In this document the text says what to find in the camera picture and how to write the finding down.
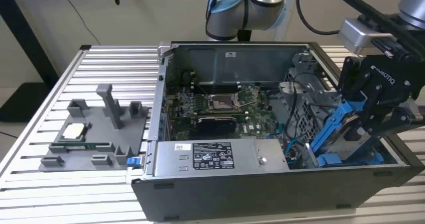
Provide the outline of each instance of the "motherboard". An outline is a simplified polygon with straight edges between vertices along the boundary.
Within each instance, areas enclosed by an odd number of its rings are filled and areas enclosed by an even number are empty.
[[[176,89],[168,99],[170,140],[258,139],[278,129],[260,84]]]

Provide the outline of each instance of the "barcode label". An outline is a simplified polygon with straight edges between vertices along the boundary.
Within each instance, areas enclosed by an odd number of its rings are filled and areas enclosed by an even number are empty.
[[[174,151],[190,151],[192,144],[190,143],[176,143]]]

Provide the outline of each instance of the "label sticker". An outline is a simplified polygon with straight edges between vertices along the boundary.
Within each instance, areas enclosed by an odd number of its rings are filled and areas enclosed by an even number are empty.
[[[190,143],[176,143],[174,151],[190,151],[192,144]]]
[[[225,53],[225,57],[236,57],[236,52],[234,51],[230,51],[230,52],[226,52]]]
[[[193,168],[196,170],[234,168],[232,143],[193,143]]]

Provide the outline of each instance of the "open computer chassis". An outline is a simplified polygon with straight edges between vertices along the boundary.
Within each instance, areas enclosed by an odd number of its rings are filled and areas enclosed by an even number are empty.
[[[316,43],[173,42],[161,64],[144,163],[132,182],[148,220],[357,207],[422,169],[396,135],[329,150],[309,143],[341,103],[340,69]]]

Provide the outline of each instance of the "blue cable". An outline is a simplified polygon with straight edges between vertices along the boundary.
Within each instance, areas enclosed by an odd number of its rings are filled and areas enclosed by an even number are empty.
[[[290,147],[292,147],[292,145],[294,144],[294,142],[296,142],[297,140],[298,140],[298,139],[294,138],[294,139],[289,142],[288,147],[286,147],[286,150],[285,150],[285,154],[289,152]]]
[[[274,135],[280,135],[281,133],[284,133],[284,124],[278,124],[278,131],[277,131],[277,133],[270,133],[266,137],[265,137],[265,139],[270,139],[270,137],[272,136],[274,136]]]

